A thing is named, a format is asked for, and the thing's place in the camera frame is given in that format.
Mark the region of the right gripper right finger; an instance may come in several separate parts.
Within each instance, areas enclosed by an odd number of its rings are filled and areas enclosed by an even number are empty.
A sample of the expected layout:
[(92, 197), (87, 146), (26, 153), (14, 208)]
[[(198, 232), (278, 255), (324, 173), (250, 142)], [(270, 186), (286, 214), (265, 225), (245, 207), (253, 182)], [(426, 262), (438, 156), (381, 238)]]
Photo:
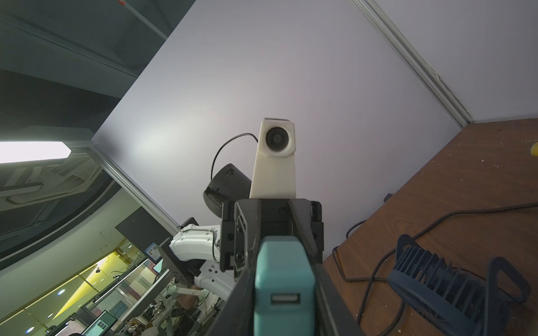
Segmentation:
[(363, 335), (323, 266), (316, 264), (312, 270), (316, 278), (315, 335)]

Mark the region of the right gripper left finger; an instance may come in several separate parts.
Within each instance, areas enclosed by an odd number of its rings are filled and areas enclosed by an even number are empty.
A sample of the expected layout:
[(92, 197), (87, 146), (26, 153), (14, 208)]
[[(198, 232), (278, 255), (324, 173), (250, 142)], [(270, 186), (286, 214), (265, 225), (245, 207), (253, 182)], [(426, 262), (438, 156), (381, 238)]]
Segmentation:
[(206, 335), (254, 335), (254, 283), (255, 271), (245, 270)]

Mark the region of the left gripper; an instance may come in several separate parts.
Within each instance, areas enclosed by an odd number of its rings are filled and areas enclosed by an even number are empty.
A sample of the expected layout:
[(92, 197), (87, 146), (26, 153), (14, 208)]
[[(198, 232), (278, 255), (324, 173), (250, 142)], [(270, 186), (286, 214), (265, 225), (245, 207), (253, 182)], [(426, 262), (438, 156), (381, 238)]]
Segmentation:
[(262, 240), (276, 236), (297, 238), (310, 263), (321, 263), (321, 203), (306, 199), (225, 201), (221, 207), (220, 270), (232, 270), (234, 278), (239, 279), (243, 270), (256, 267)]

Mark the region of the green plug adapter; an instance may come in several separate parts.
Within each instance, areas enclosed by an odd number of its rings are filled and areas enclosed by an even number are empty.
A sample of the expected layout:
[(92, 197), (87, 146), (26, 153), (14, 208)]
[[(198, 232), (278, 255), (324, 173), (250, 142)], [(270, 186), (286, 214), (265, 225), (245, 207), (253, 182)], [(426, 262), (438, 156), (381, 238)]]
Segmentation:
[(314, 335), (315, 284), (297, 238), (265, 237), (256, 264), (254, 334)]

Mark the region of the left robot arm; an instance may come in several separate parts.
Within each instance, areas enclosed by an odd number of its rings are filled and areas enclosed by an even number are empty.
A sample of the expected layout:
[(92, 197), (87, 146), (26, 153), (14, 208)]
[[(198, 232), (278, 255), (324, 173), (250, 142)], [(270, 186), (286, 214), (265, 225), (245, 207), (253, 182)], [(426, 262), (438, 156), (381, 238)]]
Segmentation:
[(220, 224), (193, 219), (163, 251), (176, 272), (227, 302), (306, 307), (315, 302), (323, 225), (318, 203), (296, 196), (295, 167), (256, 167), (252, 177), (229, 164), (204, 190)]

